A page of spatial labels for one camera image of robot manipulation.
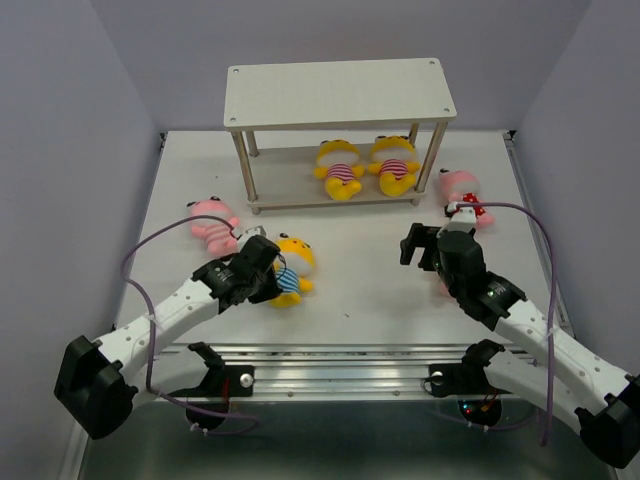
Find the yellow toy blue stripes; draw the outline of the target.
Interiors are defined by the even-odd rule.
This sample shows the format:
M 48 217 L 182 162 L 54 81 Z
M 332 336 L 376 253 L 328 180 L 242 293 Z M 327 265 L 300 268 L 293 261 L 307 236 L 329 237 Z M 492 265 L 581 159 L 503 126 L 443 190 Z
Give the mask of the yellow toy blue stripes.
M 285 289 L 269 303 L 275 308 L 289 308 L 300 304 L 302 296 L 313 290 L 310 276 L 315 269 L 315 256 L 306 241 L 284 232 L 277 235 L 275 243 L 287 260 L 288 271 L 285 274 Z

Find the pink toy orange stripes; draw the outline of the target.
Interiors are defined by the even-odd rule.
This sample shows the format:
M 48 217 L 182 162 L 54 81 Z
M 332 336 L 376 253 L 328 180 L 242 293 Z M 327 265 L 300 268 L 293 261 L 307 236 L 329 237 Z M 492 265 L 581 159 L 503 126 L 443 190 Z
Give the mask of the pink toy orange stripes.
M 442 295 L 450 298 L 450 286 L 452 283 L 452 279 L 448 276 L 440 276 L 439 277 L 439 289 Z

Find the pink toy red polka-dot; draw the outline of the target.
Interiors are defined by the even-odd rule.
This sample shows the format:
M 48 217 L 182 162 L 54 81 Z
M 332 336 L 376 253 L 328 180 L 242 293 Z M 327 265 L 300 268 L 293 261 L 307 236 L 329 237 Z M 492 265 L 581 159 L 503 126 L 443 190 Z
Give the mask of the pink toy red polka-dot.
M 441 168 L 438 172 L 438 185 L 442 198 L 446 203 L 466 202 L 479 203 L 480 183 L 466 170 L 449 170 Z M 484 228 L 494 224 L 494 217 L 484 207 L 475 206 L 476 224 Z

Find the yellow toy pink stripes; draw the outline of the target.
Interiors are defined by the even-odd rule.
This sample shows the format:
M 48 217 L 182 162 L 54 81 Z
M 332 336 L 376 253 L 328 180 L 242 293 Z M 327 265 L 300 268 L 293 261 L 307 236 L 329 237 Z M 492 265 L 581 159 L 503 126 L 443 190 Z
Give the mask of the yellow toy pink stripes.
M 420 169 L 417 153 L 408 136 L 378 136 L 370 150 L 367 167 L 379 178 L 379 187 L 389 197 L 405 194 L 416 183 Z
M 324 190 L 332 200 L 350 200 L 362 189 L 364 165 L 359 149 L 343 139 L 322 141 L 313 174 L 324 182 Z

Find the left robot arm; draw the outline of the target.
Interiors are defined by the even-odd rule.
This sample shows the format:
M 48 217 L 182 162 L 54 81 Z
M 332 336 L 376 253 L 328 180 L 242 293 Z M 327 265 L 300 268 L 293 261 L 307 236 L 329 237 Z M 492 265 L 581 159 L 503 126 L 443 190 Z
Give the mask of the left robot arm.
M 273 264 L 280 248 L 262 235 L 248 238 L 227 262 L 212 260 L 193 272 L 177 291 L 149 312 L 96 340 L 81 335 L 65 348 L 54 395 L 93 440 L 116 431 L 134 410 L 143 391 L 158 391 L 147 382 L 134 384 L 155 353 L 199 324 L 245 302 L 277 297 Z

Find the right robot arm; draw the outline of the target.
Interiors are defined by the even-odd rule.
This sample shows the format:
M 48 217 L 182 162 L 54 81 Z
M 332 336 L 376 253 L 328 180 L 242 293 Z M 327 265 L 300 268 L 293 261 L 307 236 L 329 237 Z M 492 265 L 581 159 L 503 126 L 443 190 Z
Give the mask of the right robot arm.
M 435 272 L 471 319 L 528 353 L 528 365 L 485 342 L 460 366 L 472 390 L 491 385 L 514 393 L 567 426 L 601 461 L 626 468 L 639 452 L 639 378 L 610 364 L 553 324 L 512 282 L 489 271 L 473 231 L 414 223 L 400 243 L 400 262 Z

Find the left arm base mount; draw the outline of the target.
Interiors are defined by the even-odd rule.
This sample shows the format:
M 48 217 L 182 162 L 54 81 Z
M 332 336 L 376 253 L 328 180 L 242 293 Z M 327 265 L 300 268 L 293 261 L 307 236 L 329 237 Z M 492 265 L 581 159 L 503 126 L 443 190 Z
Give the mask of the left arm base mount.
M 220 354 L 203 342 L 189 344 L 187 349 L 192 357 L 200 359 L 196 367 L 203 367 L 204 370 L 196 375 L 196 383 L 181 390 L 182 398 L 210 399 L 209 403 L 199 405 L 199 408 L 228 415 L 231 413 L 232 398 L 249 398 L 253 395 L 253 365 L 228 364 Z

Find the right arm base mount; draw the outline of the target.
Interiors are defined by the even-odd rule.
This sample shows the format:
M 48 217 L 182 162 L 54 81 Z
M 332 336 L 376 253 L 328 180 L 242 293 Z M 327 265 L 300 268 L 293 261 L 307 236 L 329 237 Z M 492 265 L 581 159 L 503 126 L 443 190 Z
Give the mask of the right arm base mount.
M 489 384 L 482 367 L 434 364 L 421 386 L 435 398 L 456 397 L 459 415 L 467 425 L 485 430 L 498 426 L 503 412 L 501 391 Z

